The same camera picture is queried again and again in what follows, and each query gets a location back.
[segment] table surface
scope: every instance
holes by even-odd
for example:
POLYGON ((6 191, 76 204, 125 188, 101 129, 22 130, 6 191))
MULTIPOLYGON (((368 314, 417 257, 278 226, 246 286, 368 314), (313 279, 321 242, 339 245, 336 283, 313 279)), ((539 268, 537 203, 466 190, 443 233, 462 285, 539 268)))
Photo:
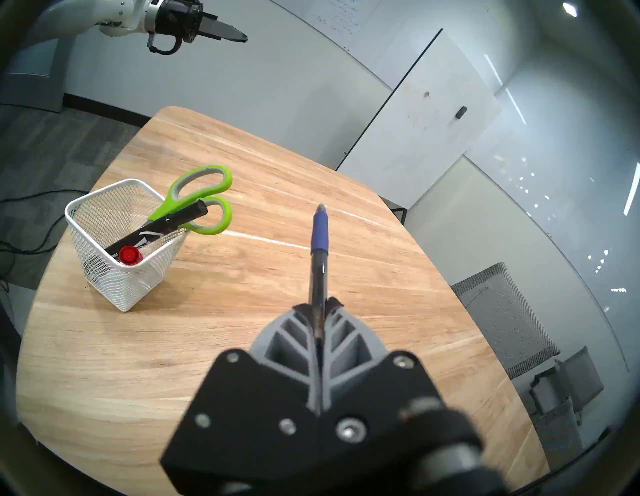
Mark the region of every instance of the table surface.
POLYGON ((481 332, 365 186, 172 107, 142 128, 94 189, 136 177, 166 193, 178 175, 204 164, 233 173, 222 193, 234 213, 230 228, 190 234, 164 281, 127 313, 88 285, 65 232, 33 302, 18 364, 19 418, 36 439, 125 494, 175 495, 158 463, 173 429, 220 352, 248 349, 266 324, 307 300, 312 216, 324 203, 330 295, 387 349, 422 360, 446 403, 471 415, 486 442, 485 462, 513 488, 548 471, 529 416, 481 332))

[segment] scissors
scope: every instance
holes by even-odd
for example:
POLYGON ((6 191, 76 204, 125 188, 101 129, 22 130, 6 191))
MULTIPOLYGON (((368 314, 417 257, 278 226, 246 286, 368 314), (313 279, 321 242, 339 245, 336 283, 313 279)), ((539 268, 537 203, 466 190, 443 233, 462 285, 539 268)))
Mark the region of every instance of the scissors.
POLYGON ((229 227, 229 224, 231 224, 231 206, 223 198, 218 198, 217 196, 212 195, 228 190, 231 188, 232 182, 233 178, 231 173, 228 169, 222 167, 222 165, 205 165, 203 167, 190 170, 187 173, 182 174, 171 186, 169 186, 169 192, 167 193, 164 202, 147 218, 147 221, 157 220, 167 214, 172 214, 181 210, 197 200, 202 200, 206 206, 218 205, 222 208, 222 219, 220 219, 220 222, 213 226, 201 226, 191 221, 186 224, 182 224, 180 227, 208 236, 212 234, 219 234, 229 227), (222 181, 218 184, 214 184, 213 186, 201 188, 198 191, 194 191, 193 193, 180 198, 180 191, 182 188, 191 181, 208 174, 222 174, 222 181))

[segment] pen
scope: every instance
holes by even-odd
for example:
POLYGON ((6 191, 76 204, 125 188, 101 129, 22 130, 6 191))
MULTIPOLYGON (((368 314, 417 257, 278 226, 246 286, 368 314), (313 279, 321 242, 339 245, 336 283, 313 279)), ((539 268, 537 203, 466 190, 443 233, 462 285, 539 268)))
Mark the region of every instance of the pen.
POLYGON ((107 246, 104 251, 117 261, 120 261, 119 253, 124 246, 133 246, 136 249, 140 249, 146 244, 153 243, 166 234, 178 230, 182 224, 206 215, 207 211, 205 203, 202 200, 197 200, 177 212, 142 224, 134 232, 107 246))
POLYGON ((329 226, 326 208, 318 205, 311 231, 311 276, 309 281, 309 305, 311 325, 316 338, 318 368, 323 365, 324 305, 327 295, 327 259, 329 257, 329 226))

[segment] wire mesh pen holder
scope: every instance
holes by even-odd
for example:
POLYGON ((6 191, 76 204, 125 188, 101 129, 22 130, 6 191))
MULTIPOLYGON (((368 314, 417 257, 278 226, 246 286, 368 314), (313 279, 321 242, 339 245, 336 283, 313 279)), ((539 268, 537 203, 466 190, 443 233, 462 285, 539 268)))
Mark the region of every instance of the wire mesh pen holder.
POLYGON ((166 274, 189 233, 178 229, 140 248, 143 260, 126 266, 104 251, 136 230, 164 201, 138 179, 124 179, 81 196, 65 208, 65 217, 87 281, 126 312, 166 274))

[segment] whiteboard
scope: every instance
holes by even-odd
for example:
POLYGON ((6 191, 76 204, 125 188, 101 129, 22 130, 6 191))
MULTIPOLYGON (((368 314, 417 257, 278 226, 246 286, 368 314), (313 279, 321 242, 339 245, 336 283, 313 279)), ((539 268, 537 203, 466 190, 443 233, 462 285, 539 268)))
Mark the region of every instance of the whiteboard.
POLYGON ((500 111, 460 48, 441 32, 358 138, 338 169, 410 208, 500 111), (456 113, 467 110, 461 118, 456 113))
POLYGON ((496 84, 485 55, 507 80, 537 42, 525 1, 513 0, 273 0, 320 31, 395 88, 444 28, 485 83, 496 84))

